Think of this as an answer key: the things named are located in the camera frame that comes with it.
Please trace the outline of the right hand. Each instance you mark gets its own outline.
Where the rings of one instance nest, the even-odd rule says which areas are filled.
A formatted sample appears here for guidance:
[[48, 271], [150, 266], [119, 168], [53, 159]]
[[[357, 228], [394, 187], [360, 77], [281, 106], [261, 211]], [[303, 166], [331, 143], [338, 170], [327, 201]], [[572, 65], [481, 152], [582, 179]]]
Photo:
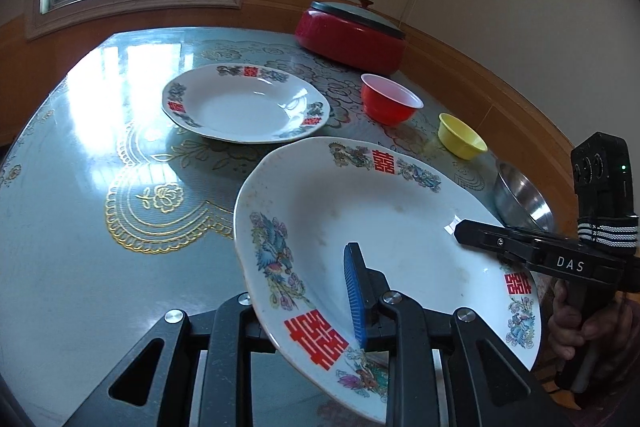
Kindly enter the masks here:
[[548, 321], [549, 343], [556, 355], [570, 361], [579, 347], [590, 341], [602, 340], [605, 358], [613, 365], [634, 360], [639, 355], [639, 310], [636, 303], [617, 297], [615, 303], [603, 311], [583, 319], [570, 306], [564, 282], [553, 286], [553, 312]]

